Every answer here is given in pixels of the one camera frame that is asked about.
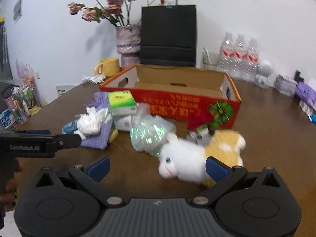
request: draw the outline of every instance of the bottle label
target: bottle label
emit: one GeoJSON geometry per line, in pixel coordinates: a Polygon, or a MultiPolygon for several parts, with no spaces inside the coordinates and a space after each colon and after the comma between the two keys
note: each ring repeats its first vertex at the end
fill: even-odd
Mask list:
{"type": "Polygon", "coordinates": [[[235,54],[235,50],[229,47],[222,47],[221,55],[225,57],[233,57],[235,54]]]}
{"type": "Polygon", "coordinates": [[[247,57],[247,51],[245,49],[236,49],[235,55],[239,59],[245,59],[247,57]]]}
{"type": "Polygon", "coordinates": [[[247,54],[247,60],[252,62],[258,62],[259,55],[257,53],[248,53],[247,54]]]}

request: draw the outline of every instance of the plush toy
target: plush toy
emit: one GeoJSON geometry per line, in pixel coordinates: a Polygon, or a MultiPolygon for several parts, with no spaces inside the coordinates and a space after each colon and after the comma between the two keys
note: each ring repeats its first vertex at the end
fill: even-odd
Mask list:
{"type": "Polygon", "coordinates": [[[206,173],[208,157],[214,157],[230,167],[243,166],[240,150],[246,147],[246,141],[236,131],[216,130],[206,147],[178,138],[174,133],[168,134],[167,140],[159,157],[159,174],[164,179],[178,178],[210,188],[215,181],[206,173]]]}

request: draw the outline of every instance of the red box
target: red box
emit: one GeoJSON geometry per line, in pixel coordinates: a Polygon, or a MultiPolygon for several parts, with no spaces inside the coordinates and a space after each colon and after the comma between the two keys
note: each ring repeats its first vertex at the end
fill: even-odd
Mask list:
{"type": "Polygon", "coordinates": [[[214,128],[231,128],[241,98],[227,73],[191,67],[134,65],[101,84],[101,91],[130,90],[151,114],[188,120],[198,110],[214,115],[214,128]]]}

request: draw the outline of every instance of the white plush head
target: white plush head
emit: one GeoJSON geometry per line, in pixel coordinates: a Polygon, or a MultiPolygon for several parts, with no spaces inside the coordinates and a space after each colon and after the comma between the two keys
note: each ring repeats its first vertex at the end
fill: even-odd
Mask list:
{"type": "Polygon", "coordinates": [[[168,143],[160,152],[159,174],[164,179],[202,183],[206,177],[204,147],[181,139],[174,134],[167,135],[168,143]]]}

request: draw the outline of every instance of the purple vase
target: purple vase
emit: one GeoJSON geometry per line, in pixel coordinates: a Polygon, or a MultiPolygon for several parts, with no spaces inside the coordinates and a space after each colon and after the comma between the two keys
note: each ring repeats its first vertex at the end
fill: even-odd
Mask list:
{"type": "Polygon", "coordinates": [[[116,27],[116,52],[122,54],[121,67],[123,69],[139,64],[140,25],[126,25],[116,27]]]}

